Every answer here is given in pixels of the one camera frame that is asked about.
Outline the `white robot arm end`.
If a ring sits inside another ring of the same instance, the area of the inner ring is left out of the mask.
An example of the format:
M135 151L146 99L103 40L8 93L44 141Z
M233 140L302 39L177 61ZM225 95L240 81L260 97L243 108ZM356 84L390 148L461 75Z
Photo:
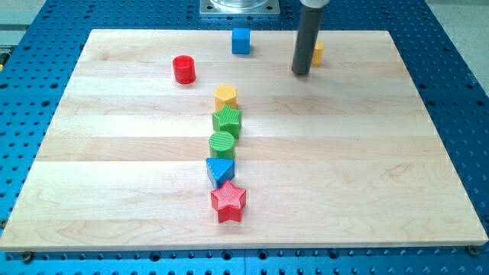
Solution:
M330 0L300 0L300 2L309 8L324 8Z

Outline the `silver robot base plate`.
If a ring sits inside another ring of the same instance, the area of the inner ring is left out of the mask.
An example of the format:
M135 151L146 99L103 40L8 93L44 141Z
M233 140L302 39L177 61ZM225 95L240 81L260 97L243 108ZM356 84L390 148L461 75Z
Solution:
M279 0L201 0L201 15L278 15Z

